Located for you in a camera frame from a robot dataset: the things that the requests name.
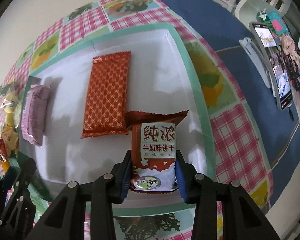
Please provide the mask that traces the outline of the green snack packet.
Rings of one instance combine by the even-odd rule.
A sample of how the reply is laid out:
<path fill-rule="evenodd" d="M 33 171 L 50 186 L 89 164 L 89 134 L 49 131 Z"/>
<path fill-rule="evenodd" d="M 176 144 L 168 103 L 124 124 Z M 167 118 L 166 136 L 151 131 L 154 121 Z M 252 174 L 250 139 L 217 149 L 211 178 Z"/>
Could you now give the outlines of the green snack packet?
<path fill-rule="evenodd" d="M 30 159 L 27 155 L 18 152 L 18 153 L 12 153 L 9 157 L 9 162 L 11 165 L 11 168 L 16 172 L 18 175 L 21 172 L 21 168 L 23 165 Z M 36 170 L 32 180 L 29 184 L 29 192 L 33 194 L 36 197 L 39 197 L 47 202 L 52 202 L 53 197 L 51 196 L 50 192 L 48 191 L 46 185 L 44 184 L 43 180 L 41 179 L 38 171 Z"/>

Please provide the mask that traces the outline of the milk biscuit packet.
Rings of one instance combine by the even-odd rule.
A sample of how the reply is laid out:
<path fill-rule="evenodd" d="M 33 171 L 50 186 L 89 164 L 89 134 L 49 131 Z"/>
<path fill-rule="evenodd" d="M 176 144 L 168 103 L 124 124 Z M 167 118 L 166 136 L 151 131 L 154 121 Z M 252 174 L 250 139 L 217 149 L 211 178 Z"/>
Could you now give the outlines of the milk biscuit packet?
<path fill-rule="evenodd" d="M 133 175 L 130 188 L 133 191 L 160 194 L 177 189 L 176 127 L 188 112 L 158 114 L 129 111 L 125 114 L 126 128 L 132 132 Z"/>

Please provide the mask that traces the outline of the red patterned wafer packet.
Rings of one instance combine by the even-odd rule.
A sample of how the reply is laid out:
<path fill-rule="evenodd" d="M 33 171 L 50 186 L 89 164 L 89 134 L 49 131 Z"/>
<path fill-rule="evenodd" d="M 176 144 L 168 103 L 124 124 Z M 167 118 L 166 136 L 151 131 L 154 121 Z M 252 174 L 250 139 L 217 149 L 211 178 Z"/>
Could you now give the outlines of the red patterned wafer packet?
<path fill-rule="evenodd" d="M 129 133 L 125 113 L 130 57 L 130 51 L 121 51 L 93 58 L 82 139 Z"/>

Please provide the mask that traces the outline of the pink snack packet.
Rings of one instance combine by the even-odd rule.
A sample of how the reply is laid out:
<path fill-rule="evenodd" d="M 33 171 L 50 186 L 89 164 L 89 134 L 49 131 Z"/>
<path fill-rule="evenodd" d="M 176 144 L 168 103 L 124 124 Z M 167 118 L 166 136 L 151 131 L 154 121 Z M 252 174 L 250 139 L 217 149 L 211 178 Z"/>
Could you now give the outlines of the pink snack packet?
<path fill-rule="evenodd" d="M 32 145 L 42 146 L 47 103 L 50 86 L 31 85 L 26 94 L 21 116 L 21 133 L 23 139 Z"/>

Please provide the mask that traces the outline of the red cartoon snack bag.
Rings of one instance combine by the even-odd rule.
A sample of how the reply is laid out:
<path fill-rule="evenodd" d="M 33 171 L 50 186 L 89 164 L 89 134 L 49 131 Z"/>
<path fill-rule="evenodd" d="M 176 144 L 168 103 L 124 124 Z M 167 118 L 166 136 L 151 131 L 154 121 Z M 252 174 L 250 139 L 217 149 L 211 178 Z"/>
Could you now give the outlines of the red cartoon snack bag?
<path fill-rule="evenodd" d="M 10 149 L 6 147 L 4 141 L 0 138 L 0 161 L 6 162 L 10 156 Z"/>

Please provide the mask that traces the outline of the orange swiss roll packet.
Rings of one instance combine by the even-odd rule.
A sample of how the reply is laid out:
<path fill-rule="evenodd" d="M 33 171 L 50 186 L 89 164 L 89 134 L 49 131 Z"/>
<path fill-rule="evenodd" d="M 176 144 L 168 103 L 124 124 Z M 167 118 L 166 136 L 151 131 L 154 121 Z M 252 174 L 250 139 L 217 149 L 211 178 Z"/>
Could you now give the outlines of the orange swiss roll packet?
<path fill-rule="evenodd" d="M 8 155 L 11 152 L 18 152 L 19 150 L 19 134 L 10 125 L 5 125 L 2 129 L 1 138 L 4 142 L 6 152 Z"/>

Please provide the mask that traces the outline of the large steamed cake packet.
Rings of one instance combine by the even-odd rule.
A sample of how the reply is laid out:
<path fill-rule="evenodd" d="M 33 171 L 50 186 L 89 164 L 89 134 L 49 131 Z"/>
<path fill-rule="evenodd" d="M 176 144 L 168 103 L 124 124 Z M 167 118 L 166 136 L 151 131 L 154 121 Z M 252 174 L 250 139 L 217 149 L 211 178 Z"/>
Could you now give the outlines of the large steamed cake packet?
<path fill-rule="evenodd" d="M 21 99 L 18 89 L 19 82 L 11 82 L 0 89 L 0 110 L 5 124 L 17 129 L 20 124 Z"/>

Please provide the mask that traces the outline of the pink plaid fruit tablecloth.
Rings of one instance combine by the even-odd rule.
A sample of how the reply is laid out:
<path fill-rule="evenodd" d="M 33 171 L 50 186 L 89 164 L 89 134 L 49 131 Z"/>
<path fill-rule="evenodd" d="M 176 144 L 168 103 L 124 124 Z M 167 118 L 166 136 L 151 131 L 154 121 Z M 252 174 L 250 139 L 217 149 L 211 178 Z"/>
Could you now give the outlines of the pink plaid fruit tablecloth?
<path fill-rule="evenodd" d="M 98 0 L 44 32 L 2 88 L 50 87 L 42 146 L 19 140 L 0 180 L 0 239 L 83 239 L 90 205 L 91 239 L 116 239 L 121 217 L 169 220 L 195 208 L 189 239 L 278 235 L 234 177 L 215 181 L 217 140 L 258 149 L 231 83 L 230 110 L 213 114 L 203 86 L 213 75 L 193 62 L 198 45 L 217 56 L 191 27 L 211 0 Z"/>

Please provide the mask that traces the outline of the mint green white tray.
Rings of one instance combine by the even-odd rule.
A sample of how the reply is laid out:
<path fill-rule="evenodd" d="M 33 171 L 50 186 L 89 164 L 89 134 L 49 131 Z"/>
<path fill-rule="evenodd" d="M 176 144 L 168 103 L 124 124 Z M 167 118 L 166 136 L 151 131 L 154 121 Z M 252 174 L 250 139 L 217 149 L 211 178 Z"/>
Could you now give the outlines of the mint green white tray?
<path fill-rule="evenodd" d="M 117 216 L 162 215 L 185 208 L 177 155 L 197 174 L 215 178 L 210 118 L 197 73 L 175 28 L 134 26 L 57 55 L 29 76 L 24 93 L 20 171 L 48 201 L 68 185 L 114 176 L 129 156 L 114 205 Z"/>

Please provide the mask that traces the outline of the white phone stand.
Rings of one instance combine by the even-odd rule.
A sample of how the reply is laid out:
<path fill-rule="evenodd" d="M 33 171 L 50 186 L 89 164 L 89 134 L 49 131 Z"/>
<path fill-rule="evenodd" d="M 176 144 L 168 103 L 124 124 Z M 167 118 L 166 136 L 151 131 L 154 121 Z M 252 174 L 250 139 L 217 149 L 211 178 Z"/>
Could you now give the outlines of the white phone stand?
<path fill-rule="evenodd" d="M 243 48 L 243 50 L 246 52 L 246 54 L 249 56 L 251 61 L 253 62 L 255 68 L 257 69 L 260 77 L 262 78 L 265 86 L 267 88 L 271 88 L 271 81 L 270 81 L 270 75 L 268 73 L 267 67 L 264 63 L 264 58 L 259 50 L 258 46 L 249 37 L 245 37 L 241 40 L 239 40 L 239 44 Z"/>

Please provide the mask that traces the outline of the smartphone on stand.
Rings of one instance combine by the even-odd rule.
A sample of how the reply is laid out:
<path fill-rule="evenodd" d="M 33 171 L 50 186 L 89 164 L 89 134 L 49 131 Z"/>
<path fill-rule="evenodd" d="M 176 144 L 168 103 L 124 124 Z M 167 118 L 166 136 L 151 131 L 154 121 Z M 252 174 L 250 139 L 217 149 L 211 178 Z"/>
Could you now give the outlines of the smartphone on stand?
<path fill-rule="evenodd" d="M 277 38 L 263 23 L 251 22 L 249 28 L 255 37 L 255 47 L 265 65 L 265 74 L 270 79 L 277 107 L 284 110 L 290 106 L 293 96 Z"/>

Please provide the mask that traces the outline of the blue checked under cloth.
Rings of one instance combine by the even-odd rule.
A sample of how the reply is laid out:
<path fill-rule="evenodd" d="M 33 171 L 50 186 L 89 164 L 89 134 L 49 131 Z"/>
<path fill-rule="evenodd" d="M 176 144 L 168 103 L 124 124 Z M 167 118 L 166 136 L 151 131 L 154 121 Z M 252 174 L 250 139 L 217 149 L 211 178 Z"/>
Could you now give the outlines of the blue checked under cloth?
<path fill-rule="evenodd" d="M 169 23 L 197 72 L 215 138 L 216 178 L 238 179 L 259 206 L 274 205 L 300 161 L 295 107 L 280 110 L 239 41 L 251 32 L 213 0 L 14 0 L 0 18 L 0 87 L 18 82 L 71 46 L 137 25 Z M 3 121 L 0 110 L 0 125 Z"/>

